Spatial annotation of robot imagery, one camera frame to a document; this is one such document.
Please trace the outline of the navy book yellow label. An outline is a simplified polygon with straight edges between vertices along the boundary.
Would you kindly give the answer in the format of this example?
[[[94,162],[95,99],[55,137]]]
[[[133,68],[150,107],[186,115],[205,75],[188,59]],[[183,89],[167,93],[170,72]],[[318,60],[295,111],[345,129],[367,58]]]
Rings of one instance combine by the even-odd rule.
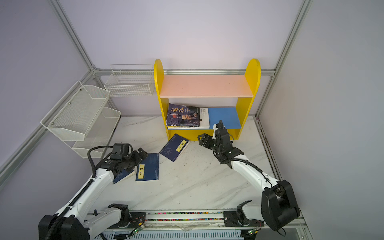
[[[149,154],[136,170],[136,182],[156,181],[159,179],[160,154]]]

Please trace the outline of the white book brown bars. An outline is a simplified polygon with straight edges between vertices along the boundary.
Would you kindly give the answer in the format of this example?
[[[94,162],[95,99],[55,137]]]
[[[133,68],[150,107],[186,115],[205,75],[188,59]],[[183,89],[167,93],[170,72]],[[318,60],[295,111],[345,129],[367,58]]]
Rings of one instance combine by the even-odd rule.
[[[175,123],[167,123],[167,128],[170,130],[194,130],[194,129],[209,129],[209,109],[198,108],[199,113],[185,113],[176,117]]]

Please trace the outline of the navy bagua book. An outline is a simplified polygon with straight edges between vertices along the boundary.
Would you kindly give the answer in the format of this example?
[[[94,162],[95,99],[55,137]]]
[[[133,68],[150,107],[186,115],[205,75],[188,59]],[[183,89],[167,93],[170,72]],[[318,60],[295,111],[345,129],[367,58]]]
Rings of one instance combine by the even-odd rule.
[[[173,135],[167,144],[161,149],[160,155],[175,162],[190,141],[180,135]]]

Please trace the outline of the purple illustrated book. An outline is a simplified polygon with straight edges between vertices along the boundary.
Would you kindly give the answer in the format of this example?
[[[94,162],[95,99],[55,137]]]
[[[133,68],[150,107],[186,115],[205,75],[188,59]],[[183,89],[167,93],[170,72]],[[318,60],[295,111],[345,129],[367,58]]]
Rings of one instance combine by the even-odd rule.
[[[169,104],[166,124],[168,127],[199,127],[200,108]]]

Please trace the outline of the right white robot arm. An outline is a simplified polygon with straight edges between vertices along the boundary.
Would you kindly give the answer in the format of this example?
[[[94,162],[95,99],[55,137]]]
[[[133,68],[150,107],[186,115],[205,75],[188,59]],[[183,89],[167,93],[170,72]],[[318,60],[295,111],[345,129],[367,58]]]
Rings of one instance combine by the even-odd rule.
[[[237,206],[236,218],[241,226],[252,223],[267,225],[278,232],[284,226],[300,216],[300,209],[292,185],[286,181],[279,181],[266,174],[253,164],[239,148],[233,146],[232,135],[225,128],[223,121],[214,125],[213,135],[198,136],[199,145],[213,151],[220,164],[243,176],[261,197],[260,204],[253,204],[251,200]]]

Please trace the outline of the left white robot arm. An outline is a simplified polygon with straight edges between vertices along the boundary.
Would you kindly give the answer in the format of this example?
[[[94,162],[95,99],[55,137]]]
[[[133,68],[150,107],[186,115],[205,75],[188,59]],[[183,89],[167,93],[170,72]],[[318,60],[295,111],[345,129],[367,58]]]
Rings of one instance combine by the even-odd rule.
[[[98,164],[87,152],[92,175],[76,195],[53,215],[44,216],[38,225],[41,240],[92,240],[111,226],[124,229],[135,226],[128,205],[111,204],[107,209],[87,220],[87,214],[106,187],[125,178],[143,160],[148,153],[139,148],[134,150],[131,144],[117,143],[111,146],[111,152]]]

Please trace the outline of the navy book under left arm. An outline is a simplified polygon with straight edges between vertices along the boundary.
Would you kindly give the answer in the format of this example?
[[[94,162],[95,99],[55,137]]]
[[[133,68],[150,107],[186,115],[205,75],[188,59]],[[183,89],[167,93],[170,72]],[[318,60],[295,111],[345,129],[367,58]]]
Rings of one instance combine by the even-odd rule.
[[[132,174],[134,172],[134,170],[123,170],[121,173],[119,173],[113,180],[113,183],[116,184],[118,183],[119,181],[123,180],[125,177],[129,176],[130,174]]]

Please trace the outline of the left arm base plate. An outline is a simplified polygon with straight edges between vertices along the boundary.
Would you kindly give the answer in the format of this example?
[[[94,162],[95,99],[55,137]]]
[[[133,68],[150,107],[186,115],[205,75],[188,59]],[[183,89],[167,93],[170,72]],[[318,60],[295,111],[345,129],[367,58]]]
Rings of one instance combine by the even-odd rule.
[[[117,226],[120,229],[135,229],[140,223],[144,224],[146,215],[145,212],[130,212],[130,221],[120,222]]]

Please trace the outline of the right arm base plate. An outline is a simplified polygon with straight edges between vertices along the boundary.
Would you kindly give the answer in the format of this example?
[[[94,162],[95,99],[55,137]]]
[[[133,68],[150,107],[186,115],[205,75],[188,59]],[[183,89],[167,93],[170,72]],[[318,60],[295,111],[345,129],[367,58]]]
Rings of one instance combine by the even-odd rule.
[[[260,220],[249,220],[245,214],[238,211],[224,211],[225,227],[264,227],[265,223]]]

